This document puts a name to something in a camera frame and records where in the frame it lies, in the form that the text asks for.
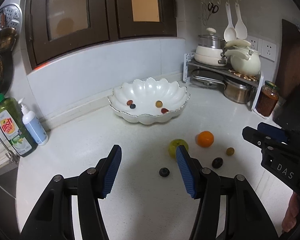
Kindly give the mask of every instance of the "white countertop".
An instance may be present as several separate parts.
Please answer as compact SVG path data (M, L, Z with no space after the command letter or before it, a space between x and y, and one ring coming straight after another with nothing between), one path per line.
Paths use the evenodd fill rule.
M222 157L223 166L215 170L219 175L243 174L281 232L292 191L261 167L260 149L241 135L245 126L256 128L264 119L218 90L188 89L191 98L185 110L165 124L128 123L107 106L52 130L45 146L20 160L16 199L20 229L54 175L78 176L119 144L122 161L114 186L105 200L99 200L109 239L188 239L199 200L186 193L178 165L167 150L171 140L182 138L189 144L190 156L203 167L211 168L212 160ZM214 134L210 148L195 143L195 136L205 130ZM228 147L235 149L233 156L226 155ZM162 167L170 170L166 178L159 176ZM81 239L77 206L73 211L75 237ZM222 198L220 220L224 217Z

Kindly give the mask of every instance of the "dish soap bottle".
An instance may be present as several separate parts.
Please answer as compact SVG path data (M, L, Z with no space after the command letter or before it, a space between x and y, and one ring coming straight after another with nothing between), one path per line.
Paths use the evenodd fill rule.
M22 123L22 112L14 98L5 98L0 94L0 128L20 156L32 153L37 144Z
M31 134L34 141L42 146L48 141L48 136L38 118L33 111L29 111L28 108L22 103L24 98L18 101L21 104L21 112L23 113L22 122Z

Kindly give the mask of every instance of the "wooden cabinet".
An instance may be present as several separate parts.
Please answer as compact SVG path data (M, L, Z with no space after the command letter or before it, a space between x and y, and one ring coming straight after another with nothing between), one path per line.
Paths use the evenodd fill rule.
M177 36L174 0L26 0L32 68L100 42Z

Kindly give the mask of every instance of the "backsplash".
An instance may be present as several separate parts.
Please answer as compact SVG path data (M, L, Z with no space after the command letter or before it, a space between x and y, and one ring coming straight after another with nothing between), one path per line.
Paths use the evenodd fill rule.
M48 62L27 77L47 116L83 98L134 79L181 73L186 41L134 39L92 46Z

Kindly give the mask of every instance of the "lid knob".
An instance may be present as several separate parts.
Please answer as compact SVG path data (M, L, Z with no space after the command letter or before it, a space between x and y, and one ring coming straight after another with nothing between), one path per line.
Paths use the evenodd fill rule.
M207 32L212 36L217 33L217 31L214 28L207 28Z

